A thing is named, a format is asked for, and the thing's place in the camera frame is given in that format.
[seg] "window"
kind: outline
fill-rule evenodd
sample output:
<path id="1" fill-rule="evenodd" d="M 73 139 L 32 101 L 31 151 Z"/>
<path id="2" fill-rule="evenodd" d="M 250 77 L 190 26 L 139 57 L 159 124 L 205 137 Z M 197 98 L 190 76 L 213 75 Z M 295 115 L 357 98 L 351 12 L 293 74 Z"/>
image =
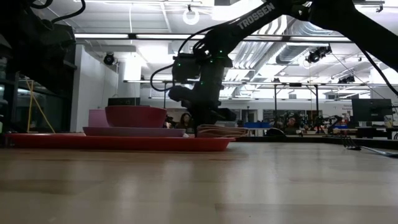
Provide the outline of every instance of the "window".
<path id="1" fill-rule="evenodd" d="M 29 123 L 30 132 L 51 133 L 52 130 L 40 112 L 41 109 L 55 132 L 67 131 L 69 129 L 68 119 L 70 112 L 64 99 L 35 92 L 34 97 L 39 105 L 33 99 L 32 104 L 30 103 L 29 90 L 18 89 L 16 106 L 16 123 L 18 126 L 27 130 Z"/>

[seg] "person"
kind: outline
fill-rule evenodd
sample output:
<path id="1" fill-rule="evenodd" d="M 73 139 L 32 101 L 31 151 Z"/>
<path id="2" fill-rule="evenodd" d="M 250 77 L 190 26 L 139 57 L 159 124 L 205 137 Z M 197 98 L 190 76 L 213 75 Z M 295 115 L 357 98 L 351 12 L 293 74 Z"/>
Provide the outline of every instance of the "person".
<path id="1" fill-rule="evenodd" d="M 181 115 L 180 122 L 175 127 L 177 129 L 185 129 L 185 132 L 194 133 L 193 126 L 192 126 L 192 117 L 189 113 L 184 113 Z"/>
<path id="2" fill-rule="evenodd" d="M 163 124 L 163 128 L 172 129 L 176 125 L 176 122 L 173 121 L 173 117 L 166 115 L 166 119 Z"/>
<path id="3" fill-rule="evenodd" d="M 286 123 L 284 133 L 285 134 L 296 134 L 297 130 L 300 130 L 300 128 L 296 125 L 296 119 L 289 118 L 289 120 Z"/>

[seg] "robotic arm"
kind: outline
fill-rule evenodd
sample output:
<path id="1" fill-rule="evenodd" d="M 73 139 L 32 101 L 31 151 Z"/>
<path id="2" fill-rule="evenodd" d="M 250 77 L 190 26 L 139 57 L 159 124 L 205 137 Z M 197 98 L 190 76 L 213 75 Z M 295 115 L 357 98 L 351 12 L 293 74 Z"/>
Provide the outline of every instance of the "robotic arm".
<path id="1" fill-rule="evenodd" d="M 193 46 L 193 54 L 180 53 L 172 65 L 173 80 L 185 82 L 200 77 L 193 89 L 173 86 L 169 97 L 181 101 L 192 114 L 195 129 L 201 124 L 214 124 L 217 120 L 234 121 L 236 116 L 221 105 L 218 98 L 223 89 L 222 79 L 225 67 L 232 67 L 228 54 L 245 37 L 281 15 L 289 15 L 302 21 L 309 21 L 324 29 L 335 30 L 359 48 L 367 50 L 393 69 L 398 69 L 395 54 L 398 52 L 398 37 L 355 9 L 352 0 L 313 0 L 310 7 L 302 4 L 306 0 L 262 0 L 264 4 L 245 15 L 205 30 L 205 37 Z"/>

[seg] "white wall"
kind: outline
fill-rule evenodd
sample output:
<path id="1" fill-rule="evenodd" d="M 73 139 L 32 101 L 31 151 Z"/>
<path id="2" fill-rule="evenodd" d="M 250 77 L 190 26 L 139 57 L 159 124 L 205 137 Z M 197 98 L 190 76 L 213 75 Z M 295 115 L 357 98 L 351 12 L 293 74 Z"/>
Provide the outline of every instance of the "white wall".
<path id="1" fill-rule="evenodd" d="M 119 84 L 118 84 L 118 97 L 120 98 L 128 98 L 128 97 L 139 97 L 140 96 L 140 83 L 124 83 L 124 80 L 127 80 L 126 77 L 131 77 L 131 74 L 135 74 L 134 77 L 138 74 L 138 80 L 141 77 L 141 66 L 139 66 L 139 70 L 132 69 L 131 62 L 121 62 L 119 63 Z"/>
<path id="2" fill-rule="evenodd" d="M 88 110 L 104 108 L 116 94 L 119 76 L 82 45 L 76 46 L 75 64 L 70 130 L 79 132 L 88 125 Z"/>

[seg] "security camera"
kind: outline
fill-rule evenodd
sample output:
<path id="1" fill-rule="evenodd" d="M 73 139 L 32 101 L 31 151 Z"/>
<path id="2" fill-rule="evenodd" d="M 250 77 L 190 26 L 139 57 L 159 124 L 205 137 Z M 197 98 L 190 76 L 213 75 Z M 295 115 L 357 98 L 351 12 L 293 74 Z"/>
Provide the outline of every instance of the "security camera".
<path id="1" fill-rule="evenodd" d="M 114 55 L 113 52 L 106 53 L 106 56 L 104 58 L 105 65 L 109 65 L 110 66 L 110 65 L 116 64 L 117 60 L 115 59 L 115 57 L 113 55 Z"/>

